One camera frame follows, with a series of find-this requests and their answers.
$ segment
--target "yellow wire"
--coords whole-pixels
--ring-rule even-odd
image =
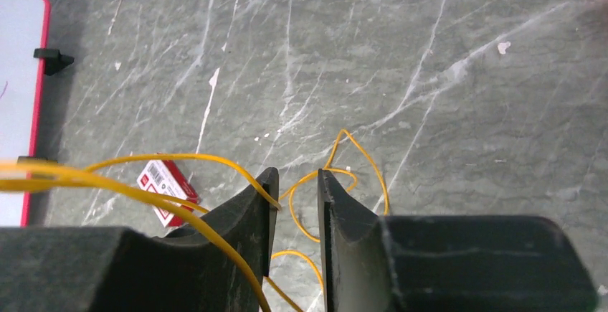
[[[14,192],[41,192],[50,188],[97,188],[90,184],[83,184],[78,181],[71,181],[67,179],[5,179],[3,183],[8,189]],[[158,198],[170,201],[176,204],[182,204],[186,207],[190,207],[198,212],[206,214],[209,212],[208,209],[199,206],[196,203],[173,197],[169,195],[158,194],[155,192],[149,192],[150,194],[156,195]]]
[[[315,271],[315,275],[317,275],[317,280],[319,281],[319,285],[321,286],[321,289],[323,289],[323,276],[319,272],[319,269],[317,269],[317,266],[315,265],[315,263],[307,255],[304,255],[300,251],[296,251],[296,250],[283,250],[283,251],[273,253],[272,256],[270,256],[270,258],[274,260],[277,257],[281,257],[281,256],[285,256],[285,255],[294,255],[294,256],[298,256],[298,257],[304,259],[310,265],[310,267]]]
[[[257,282],[255,274],[247,262],[239,255],[239,253],[232,247],[224,238],[217,234],[205,221],[196,217],[192,212],[178,207],[169,202],[158,198],[155,194],[146,192],[141,189],[132,188],[126,184],[122,184],[113,179],[105,178],[97,174],[82,171],[79,169],[70,168],[67,166],[60,166],[58,164],[31,164],[28,163],[0,163],[0,171],[8,172],[29,172],[30,174],[45,174],[53,175],[63,179],[74,179],[81,181],[83,184],[89,184],[100,189],[108,189],[119,194],[124,194],[132,199],[152,204],[158,208],[165,209],[166,211],[175,214],[182,218],[184,221],[190,223],[192,227],[198,230],[203,236],[205,236],[210,243],[217,246],[234,264],[243,272],[247,281],[249,281],[254,294],[260,303],[260,308],[264,312],[270,312],[270,305],[264,296],[262,286]],[[6,186],[6,180],[0,179],[0,189],[4,191],[13,191]]]
[[[353,142],[353,144],[359,149],[359,151],[366,157],[366,159],[369,161],[371,166],[374,168],[374,171],[376,172],[376,175],[377,175],[378,180],[380,181],[380,185],[382,187],[382,191],[384,193],[384,214],[388,214],[389,210],[390,210],[389,194],[388,194],[388,189],[386,188],[386,183],[384,182],[384,178],[382,177],[381,172],[378,170],[377,165],[374,163],[374,160],[370,157],[370,155],[363,149],[363,147],[361,147],[361,145],[353,138],[353,136],[346,129],[340,130],[340,133],[336,137],[336,141],[333,144],[331,154],[330,154],[325,166],[323,167],[323,169],[332,171],[332,172],[336,172],[336,173],[346,174],[346,175],[350,176],[351,178],[353,178],[353,183],[346,189],[346,191],[348,191],[348,192],[351,191],[352,188],[354,188],[355,185],[357,184],[358,179],[351,172],[343,170],[343,169],[331,168],[331,163],[333,161],[334,156],[336,155],[336,151],[338,149],[340,140],[342,139],[342,135],[346,135]],[[212,244],[216,245],[220,250],[222,250],[222,252],[224,252],[231,260],[234,261],[235,265],[237,267],[239,267],[239,269],[241,271],[243,271],[246,279],[252,285],[252,288],[253,288],[256,296],[258,297],[258,300],[260,301],[260,307],[262,308],[262,310],[264,312],[269,311],[270,307],[268,306],[267,301],[264,297],[261,285],[259,283],[257,283],[257,279],[255,279],[255,275],[253,274],[251,267],[249,267],[247,265],[247,263],[238,254],[238,252],[236,252],[236,250],[234,250],[234,248],[232,248],[227,242],[225,242],[225,240],[223,240],[222,237],[219,236],[207,223],[203,222],[201,219],[194,216],[188,210],[180,208],[180,207],[178,207],[174,204],[170,204],[168,202],[182,204],[184,206],[190,207],[190,208],[200,211],[202,213],[207,213],[208,212],[207,209],[200,207],[198,204],[194,204],[192,202],[188,202],[183,199],[178,199],[176,197],[157,194],[157,193],[153,193],[153,192],[146,192],[146,191],[143,191],[140,189],[132,188],[130,186],[119,183],[112,179],[107,179],[102,176],[91,174],[91,172],[94,172],[103,167],[112,166],[112,165],[116,165],[116,164],[128,163],[128,162],[132,162],[132,161],[187,160],[187,159],[215,161],[215,162],[219,162],[221,164],[232,167],[233,169],[238,171],[241,175],[243,175],[248,180],[248,182],[256,189],[256,191],[259,192],[269,203],[271,203],[271,205],[273,205],[274,207],[276,207],[279,210],[281,209],[280,204],[277,201],[275,201],[262,188],[262,186],[260,186],[260,184],[257,183],[257,181],[255,181],[255,178],[253,178],[253,176],[251,176],[251,174],[249,174],[249,172],[247,172],[241,166],[239,166],[238,164],[236,164],[233,161],[230,161],[230,160],[222,158],[222,157],[213,156],[213,155],[209,155],[209,154],[197,154],[197,153],[144,154],[144,155],[138,155],[138,156],[127,156],[127,157],[121,157],[121,158],[116,158],[116,159],[110,159],[107,161],[102,161],[100,163],[93,164],[93,165],[85,168],[82,171],[79,171],[77,169],[72,169],[67,166],[60,166],[57,164],[36,164],[36,163],[40,163],[41,161],[38,161],[35,159],[25,161],[25,162],[22,162],[17,165],[0,164],[0,171],[28,171],[30,173],[36,172],[37,174],[41,174],[41,175],[57,177],[57,179],[0,179],[0,189],[4,190],[4,191],[28,191],[28,192],[39,192],[39,191],[47,190],[47,189],[50,189],[50,188],[56,187],[56,186],[109,189],[114,192],[124,194],[130,198],[137,199],[138,201],[141,201],[141,202],[144,202],[147,204],[152,204],[159,208],[172,212],[173,214],[177,215],[178,217],[181,217],[184,221],[187,221],[190,224],[192,224],[192,226],[195,229],[197,229],[200,233],[202,233],[203,236],[207,237]],[[304,176],[302,179],[300,179],[300,181],[298,181],[296,184],[294,184],[292,187],[290,187],[283,195],[281,195],[279,200],[285,198],[287,195],[289,196],[289,209],[290,209],[291,216],[292,216],[293,221],[295,222],[296,226],[298,226],[298,228],[304,233],[304,235],[306,235],[312,241],[320,242],[320,240],[317,237],[313,236],[311,233],[309,233],[304,228],[304,226],[301,225],[301,223],[298,221],[298,218],[295,216],[295,211],[293,209],[293,196],[295,194],[295,190],[300,185],[304,184],[305,182],[310,181],[311,179],[314,179],[315,177],[317,177],[317,175],[318,175],[317,171],[310,172],[309,174]],[[306,260],[307,263],[315,271],[315,274],[317,276],[321,289],[323,289],[323,276],[320,274],[316,265],[308,256],[306,256],[303,253],[296,251],[296,250],[284,250],[284,251],[279,251],[279,252],[276,252],[275,254],[273,254],[272,259],[282,256],[282,255],[297,255],[298,257],[301,257],[302,259]],[[276,285],[276,283],[274,281],[272,281],[268,277],[266,277],[266,279],[267,279],[268,283],[277,291],[277,293],[279,293],[279,295],[283,299],[285,299],[285,301],[287,301],[296,311],[302,311],[302,309],[299,306],[297,306],[293,302],[293,300],[291,300],[282,290],[280,290],[280,288]]]
[[[106,161],[101,161],[100,163],[90,165],[85,168],[85,171],[94,172],[98,169],[102,169],[106,166],[112,166],[116,164],[124,164],[132,161],[147,161],[147,160],[205,160],[205,161],[215,161],[217,163],[221,163],[227,166],[232,167],[238,173],[243,175],[248,182],[255,188],[255,190],[264,197],[268,203],[272,206],[275,206],[278,210],[281,210],[281,205],[275,199],[273,199],[267,192],[262,188],[260,183],[258,183],[253,176],[247,172],[247,170],[243,169],[239,164],[230,161],[226,158],[222,158],[221,156],[213,156],[211,154],[197,154],[197,153],[175,153],[175,154],[140,154],[137,156],[123,156],[120,158],[114,158]]]
[[[304,312],[303,309],[300,308],[300,306],[298,306],[295,301],[291,300],[291,298],[285,294],[285,292],[283,292],[281,290],[281,288],[279,288],[279,286],[275,283],[275,281],[273,281],[271,278],[269,278],[268,276],[265,276],[266,281],[270,284],[271,287],[273,287],[275,289],[275,291],[277,293],[279,293],[279,295],[281,296],[281,298],[283,298],[283,300],[287,301],[288,304],[291,305],[291,307],[293,307],[294,310],[296,310],[297,312]]]
[[[363,149],[363,147],[361,147],[359,142],[357,142],[357,140],[355,140],[353,138],[353,136],[346,129],[342,129],[340,131],[340,133],[338,133],[338,137],[336,137],[336,142],[333,143],[333,148],[331,150],[331,154],[330,154],[325,166],[323,167],[323,169],[327,170],[327,171],[347,174],[347,175],[353,177],[354,182],[348,188],[346,188],[346,191],[348,191],[348,192],[351,191],[352,188],[354,188],[355,185],[357,184],[357,177],[354,174],[352,174],[351,172],[348,172],[348,171],[342,170],[342,169],[331,168],[331,162],[333,161],[333,157],[336,155],[336,151],[338,150],[338,144],[340,143],[340,140],[342,139],[343,134],[345,134],[349,139],[351,139],[352,143],[359,149],[359,151],[369,161],[369,163],[371,164],[371,167],[374,168],[374,171],[376,172],[376,175],[378,176],[378,180],[380,181],[380,185],[382,186],[382,192],[384,193],[384,214],[388,214],[389,210],[390,210],[389,190],[386,188],[386,183],[384,182],[384,177],[382,177],[382,173],[380,172],[380,170],[378,170],[378,166],[376,165],[376,163],[374,163],[374,160],[370,157],[370,155],[367,153],[367,151],[365,149]],[[300,222],[300,220],[298,220],[298,218],[295,216],[295,211],[293,209],[293,195],[295,193],[295,190],[300,185],[304,184],[307,181],[310,181],[311,179],[314,179],[315,177],[317,177],[317,175],[318,175],[318,171],[310,172],[309,174],[304,176],[302,179],[300,179],[300,181],[298,181],[296,184],[294,184],[291,188],[289,188],[279,198],[279,200],[281,200],[286,195],[289,195],[289,201],[288,201],[289,212],[291,213],[291,217],[292,217],[293,221],[295,222],[295,225],[298,226],[300,231],[302,231],[302,233],[304,233],[304,235],[306,237],[308,237],[308,239],[310,239],[314,242],[320,242],[319,238],[315,237],[309,231],[307,231],[306,228],[304,228],[304,226]]]

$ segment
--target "grey marble surface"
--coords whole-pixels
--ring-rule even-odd
[[[50,1],[50,44],[77,58],[47,80],[41,147],[60,161],[213,153],[253,174],[278,167],[285,190],[347,128],[377,161],[394,213],[550,217],[608,286],[608,0]],[[103,173],[134,183],[142,166]],[[350,166],[353,194],[382,211],[354,146],[335,166]],[[218,164],[183,168],[205,207],[246,185]],[[295,206],[316,233],[314,183]],[[165,232],[149,207],[96,191],[52,192],[45,222]],[[275,250],[287,248],[320,263],[285,211]],[[277,259],[271,275],[322,311],[302,260]]]

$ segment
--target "black bracket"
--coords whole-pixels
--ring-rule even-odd
[[[45,61],[45,75],[53,75],[74,63],[74,57],[61,55],[58,49],[38,48],[34,50],[34,57]]]
[[[46,156],[19,156],[17,158],[17,163],[21,163],[21,162],[26,161],[26,160],[36,160],[36,159],[38,159],[38,160],[44,160],[44,161],[52,161],[54,163],[58,162],[56,160],[51,160],[51,159],[47,158]]]

